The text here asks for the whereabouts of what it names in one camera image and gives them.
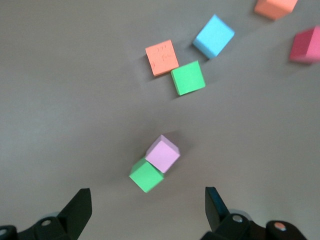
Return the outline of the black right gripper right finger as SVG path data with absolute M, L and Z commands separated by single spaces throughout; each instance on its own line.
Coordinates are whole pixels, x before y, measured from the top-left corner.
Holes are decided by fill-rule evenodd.
M 205 188 L 205 214 L 211 231 L 203 240 L 306 240 L 293 224 L 272 220 L 261 227 L 240 213 L 230 213 L 215 187 Z

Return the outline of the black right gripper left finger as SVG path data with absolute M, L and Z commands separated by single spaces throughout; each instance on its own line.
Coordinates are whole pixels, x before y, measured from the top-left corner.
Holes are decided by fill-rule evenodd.
M 89 188 L 80 189 L 57 216 L 42 218 L 28 229 L 17 232 L 14 225 L 2 225 L 2 240 L 77 240 L 92 216 Z

